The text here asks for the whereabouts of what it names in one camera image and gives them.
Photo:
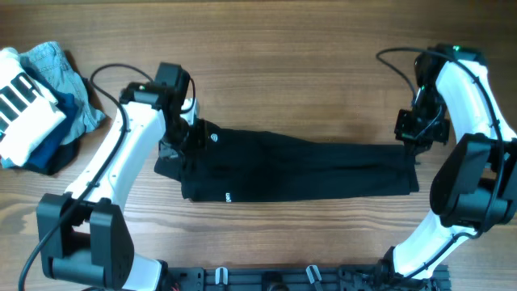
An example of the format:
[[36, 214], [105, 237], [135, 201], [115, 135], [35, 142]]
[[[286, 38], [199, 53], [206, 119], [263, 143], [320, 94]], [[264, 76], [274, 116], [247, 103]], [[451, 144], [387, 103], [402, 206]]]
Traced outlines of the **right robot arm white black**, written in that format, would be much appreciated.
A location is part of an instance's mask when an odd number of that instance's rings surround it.
[[394, 133], [408, 154], [456, 145], [431, 183], [431, 209], [405, 241], [391, 247], [365, 276], [383, 290], [424, 289], [440, 263], [468, 240], [516, 213], [516, 133], [490, 89], [484, 55], [453, 44], [417, 53], [410, 110], [401, 110]]

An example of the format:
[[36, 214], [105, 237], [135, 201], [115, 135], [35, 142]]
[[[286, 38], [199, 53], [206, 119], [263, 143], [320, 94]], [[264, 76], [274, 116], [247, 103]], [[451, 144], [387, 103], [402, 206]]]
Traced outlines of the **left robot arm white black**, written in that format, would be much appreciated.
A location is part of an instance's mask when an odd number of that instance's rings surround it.
[[198, 112], [193, 80], [132, 82], [118, 102], [116, 121], [87, 168], [61, 195], [45, 194], [36, 207], [43, 274], [105, 290], [170, 287], [167, 263], [135, 251], [124, 207], [135, 178], [158, 143], [179, 152]]

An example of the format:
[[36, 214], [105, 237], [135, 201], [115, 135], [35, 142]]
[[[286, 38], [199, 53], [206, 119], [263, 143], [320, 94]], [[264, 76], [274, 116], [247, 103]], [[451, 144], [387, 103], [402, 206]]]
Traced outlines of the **navy blue folded garment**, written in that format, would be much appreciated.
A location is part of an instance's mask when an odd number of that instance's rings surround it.
[[29, 76], [40, 82], [43, 86], [51, 91], [54, 97], [57, 99], [57, 107], [63, 113], [65, 113], [65, 120], [59, 124], [42, 142], [41, 144], [32, 151], [29, 159], [22, 166], [16, 166], [9, 159], [2, 158], [2, 165], [5, 168], [8, 167], [24, 167], [27, 164], [38, 168], [44, 168], [47, 166], [51, 157], [57, 152], [57, 149], [61, 145], [61, 142], [70, 131], [71, 125], [74, 121], [74, 117], [78, 112], [78, 107], [74, 102], [74, 96], [71, 94], [61, 93], [54, 90], [45, 80], [39, 80], [36, 73], [33, 70], [27, 71]]

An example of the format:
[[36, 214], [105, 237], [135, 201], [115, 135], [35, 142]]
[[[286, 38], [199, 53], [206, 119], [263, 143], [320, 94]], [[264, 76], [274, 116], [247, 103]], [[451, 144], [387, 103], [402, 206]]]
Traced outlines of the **light blue denim garment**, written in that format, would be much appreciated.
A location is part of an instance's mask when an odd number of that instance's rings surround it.
[[56, 41], [38, 44], [21, 53], [20, 62], [23, 66], [34, 69], [53, 89], [74, 96], [78, 112], [69, 133], [61, 142], [62, 145], [67, 145], [100, 126], [106, 117], [105, 114], [90, 103], [86, 80], [74, 70]]

